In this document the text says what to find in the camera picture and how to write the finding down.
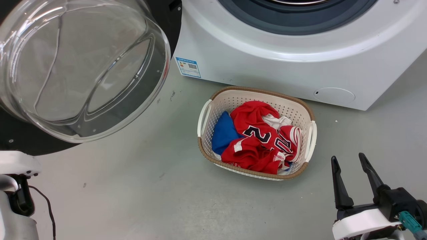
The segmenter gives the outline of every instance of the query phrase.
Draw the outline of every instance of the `concrete floor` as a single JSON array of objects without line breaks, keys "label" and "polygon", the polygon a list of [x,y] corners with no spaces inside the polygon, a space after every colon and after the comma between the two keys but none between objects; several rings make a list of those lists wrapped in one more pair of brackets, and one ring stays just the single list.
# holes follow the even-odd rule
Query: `concrete floor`
[{"label": "concrete floor", "polygon": [[[109,137],[38,157],[44,171],[30,184],[50,198],[61,240],[333,239],[332,155],[355,204],[372,201],[359,152],[391,188],[427,200],[426,66],[424,53],[368,111],[309,101],[318,126],[310,165],[275,182],[204,159],[196,123],[224,85],[182,77],[172,64],[144,114]],[[51,239],[46,202],[32,193],[40,239]]]}]

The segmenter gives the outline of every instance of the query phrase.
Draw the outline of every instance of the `jersey number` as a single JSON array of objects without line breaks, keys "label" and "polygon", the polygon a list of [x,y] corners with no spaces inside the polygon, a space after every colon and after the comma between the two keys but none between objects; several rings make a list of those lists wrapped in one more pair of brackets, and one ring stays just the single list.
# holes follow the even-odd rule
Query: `jersey number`
[{"label": "jersey number", "polygon": [[262,143],[268,143],[268,141],[271,138],[271,133],[269,133],[269,132],[266,133],[266,134],[264,134],[264,136],[261,137],[260,129],[254,127],[254,126],[249,126],[248,129],[246,129],[243,132],[243,134],[246,135],[246,136],[248,136],[248,137],[250,137],[253,134],[255,134],[255,137],[258,138]]},{"label": "jersey number", "polygon": [[287,152],[289,154],[292,154],[291,142],[290,141],[283,139],[283,138],[282,139],[276,138],[274,145],[276,147],[278,147],[280,150],[282,150],[283,152]]}]

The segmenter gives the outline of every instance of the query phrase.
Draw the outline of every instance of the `blue garment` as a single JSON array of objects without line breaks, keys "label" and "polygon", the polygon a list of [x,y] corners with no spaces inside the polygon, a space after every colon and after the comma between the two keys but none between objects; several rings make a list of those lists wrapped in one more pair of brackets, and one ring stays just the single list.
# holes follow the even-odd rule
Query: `blue garment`
[{"label": "blue garment", "polygon": [[292,166],[293,162],[288,162],[288,164],[289,164],[289,168],[286,169],[286,170],[284,170],[284,172],[287,172],[287,171],[289,171],[289,169],[291,169],[291,166]]},{"label": "blue garment", "polygon": [[228,112],[223,112],[213,129],[212,151],[221,155],[232,140],[242,138],[234,127],[233,120]]}]

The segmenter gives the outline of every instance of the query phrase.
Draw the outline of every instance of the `white plastic basket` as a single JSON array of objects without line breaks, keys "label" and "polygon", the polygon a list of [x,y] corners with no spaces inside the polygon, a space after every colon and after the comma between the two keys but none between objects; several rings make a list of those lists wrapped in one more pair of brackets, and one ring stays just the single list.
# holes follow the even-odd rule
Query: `white plastic basket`
[{"label": "white plastic basket", "polygon": [[[248,169],[228,165],[216,159],[212,151],[212,135],[219,117],[224,111],[231,113],[235,108],[247,101],[262,101],[270,104],[281,116],[292,120],[292,125],[301,128],[301,153],[291,165],[287,175],[260,173]],[[226,87],[212,95],[200,112],[197,124],[197,137],[202,154],[219,167],[242,175],[267,179],[286,180],[300,175],[308,165],[316,145],[317,127],[313,112],[303,101],[294,97],[254,88]]]}]

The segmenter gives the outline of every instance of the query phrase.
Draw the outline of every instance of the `brown basket rim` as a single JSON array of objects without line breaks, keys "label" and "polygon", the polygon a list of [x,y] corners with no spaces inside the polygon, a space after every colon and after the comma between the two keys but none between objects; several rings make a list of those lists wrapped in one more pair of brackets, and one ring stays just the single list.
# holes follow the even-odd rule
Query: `brown basket rim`
[{"label": "brown basket rim", "polygon": [[[230,86],[230,87],[222,88],[219,91],[217,91],[216,93],[214,93],[211,96],[211,100],[214,100],[215,97],[217,97],[220,93],[228,91],[228,90],[240,90],[240,91],[250,91],[250,92],[256,92],[256,93],[261,93],[261,94],[268,94],[268,95],[273,95],[273,96],[280,97],[280,98],[285,98],[285,99],[291,100],[293,102],[297,102],[297,103],[301,104],[307,110],[307,112],[308,112],[308,114],[310,116],[310,120],[311,121],[314,120],[313,111],[302,100],[300,100],[298,98],[294,98],[294,97],[288,96],[288,95],[285,95],[285,94],[280,94],[280,93],[276,93],[276,92],[272,92],[272,91],[267,91],[267,90],[261,90],[261,89],[256,89],[256,88],[247,88],[247,87]],[[296,171],[295,173],[289,174],[289,175],[284,175],[284,176],[282,176],[282,175],[276,175],[276,174],[260,173],[260,172],[256,172],[256,171],[252,171],[252,170],[248,170],[248,169],[243,169],[243,168],[239,168],[239,167],[236,167],[236,166],[232,166],[232,165],[226,164],[224,162],[221,162],[219,160],[216,160],[216,159],[210,157],[205,152],[205,150],[203,149],[202,138],[201,137],[197,138],[197,142],[199,144],[199,150],[200,150],[200,152],[203,154],[203,156],[207,160],[209,160],[209,161],[211,161],[211,162],[213,162],[213,163],[215,163],[217,165],[220,165],[220,166],[223,166],[223,167],[226,167],[226,168],[238,171],[238,172],[242,172],[242,173],[246,173],[246,174],[251,174],[251,175],[255,175],[255,176],[259,176],[259,177],[272,178],[272,179],[280,179],[280,180],[292,179],[292,178],[297,177],[298,175],[300,175],[302,172],[304,172],[304,170],[308,166],[308,162],[304,162],[302,164],[302,166],[298,169],[298,171]]]}]

